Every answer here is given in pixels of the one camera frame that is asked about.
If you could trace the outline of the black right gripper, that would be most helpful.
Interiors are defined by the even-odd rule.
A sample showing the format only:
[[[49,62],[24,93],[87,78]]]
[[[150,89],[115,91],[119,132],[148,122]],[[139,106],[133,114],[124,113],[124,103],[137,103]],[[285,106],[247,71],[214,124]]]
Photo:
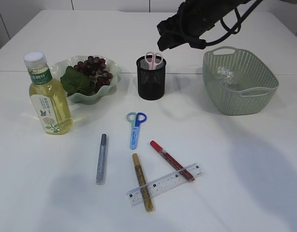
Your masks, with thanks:
[[[164,51],[183,44],[189,44],[192,48],[206,48],[207,42],[201,40],[200,36],[212,29],[218,21],[226,31],[230,31],[223,17],[235,9],[234,0],[184,1],[175,15],[157,25],[160,35],[158,49]]]

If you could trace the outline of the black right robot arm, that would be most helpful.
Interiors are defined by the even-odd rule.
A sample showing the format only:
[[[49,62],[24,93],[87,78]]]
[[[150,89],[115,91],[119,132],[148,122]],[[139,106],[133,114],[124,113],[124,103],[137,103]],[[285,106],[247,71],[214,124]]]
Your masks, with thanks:
[[[247,0],[186,0],[182,2],[175,15],[157,25],[160,35],[157,41],[159,50],[173,49],[183,44],[203,50],[225,41],[231,35],[238,34],[241,24],[261,1],[255,1],[243,15],[240,15],[238,6],[246,3],[248,3]],[[212,42],[200,39],[200,36],[211,30],[217,22],[220,22],[226,34]]]

